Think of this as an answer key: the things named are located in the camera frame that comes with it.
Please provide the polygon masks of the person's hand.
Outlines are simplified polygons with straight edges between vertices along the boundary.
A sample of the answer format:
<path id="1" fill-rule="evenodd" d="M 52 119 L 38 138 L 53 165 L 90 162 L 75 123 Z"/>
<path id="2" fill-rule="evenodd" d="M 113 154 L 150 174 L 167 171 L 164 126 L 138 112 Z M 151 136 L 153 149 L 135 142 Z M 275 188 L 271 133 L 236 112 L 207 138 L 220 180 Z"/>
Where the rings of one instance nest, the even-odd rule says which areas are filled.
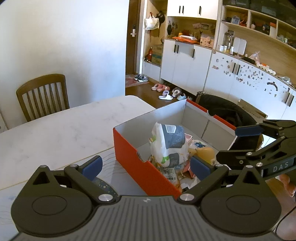
<path id="1" fill-rule="evenodd" d="M 282 182 L 285 190 L 288 192 L 289 196 L 293 197 L 295 195 L 295 185 L 290 180 L 290 177 L 287 174 L 281 174 L 279 177 Z"/>

